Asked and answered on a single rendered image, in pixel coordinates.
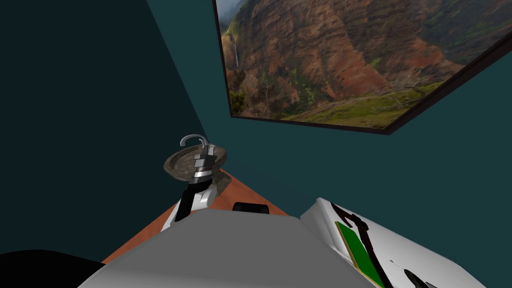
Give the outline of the framed canyon landscape picture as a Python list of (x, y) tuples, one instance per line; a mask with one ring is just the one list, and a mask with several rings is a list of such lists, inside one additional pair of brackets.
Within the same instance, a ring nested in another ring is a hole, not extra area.
[(390, 135), (512, 50), (512, 0), (211, 0), (230, 116)]

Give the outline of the brown round sink basin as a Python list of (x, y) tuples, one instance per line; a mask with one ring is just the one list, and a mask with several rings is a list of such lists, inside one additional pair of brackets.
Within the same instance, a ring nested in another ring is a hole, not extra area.
[[(202, 150), (200, 144), (184, 148), (172, 156), (170, 156), (164, 163), (164, 170), (169, 173), (173, 178), (188, 182), (194, 175), (194, 156), (199, 154)], [(217, 197), (226, 189), (231, 182), (231, 177), (221, 170), (228, 158), (226, 150), (222, 147), (215, 146), (214, 155), (216, 156), (215, 163), (212, 168), (213, 184), (216, 185)]]

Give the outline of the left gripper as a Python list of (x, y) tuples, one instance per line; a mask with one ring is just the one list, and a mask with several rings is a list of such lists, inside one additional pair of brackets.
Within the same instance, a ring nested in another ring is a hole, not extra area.
[(215, 145), (205, 145), (201, 152), (194, 156), (194, 176), (211, 175), (215, 161)]

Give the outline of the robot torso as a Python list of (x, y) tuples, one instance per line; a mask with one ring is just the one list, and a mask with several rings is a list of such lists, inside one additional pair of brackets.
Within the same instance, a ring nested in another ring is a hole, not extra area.
[(78, 288), (376, 288), (336, 250), (325, 208), (317, 201), (300, 218), (201, 209)]

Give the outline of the silver curved faucet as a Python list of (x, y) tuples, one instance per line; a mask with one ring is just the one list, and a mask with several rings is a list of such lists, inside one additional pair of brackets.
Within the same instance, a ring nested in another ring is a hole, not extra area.
[(208, 140), (206, 139), (206, 137), (200, 135), (200, 134), (190, 134), (190, 135), (187, 135), (185, 137), (183, 137), (180, 142), (179, 142), (179, 145), (181, 147), (184, 147), (186, 145), (186, 142), (190, 139), (193, 139), (193, 138), (198, 138), (198, 140), (200, 141), (202, 147), (205, 147), (205, 146), (208, 146), (209, 145), (209, 142)]

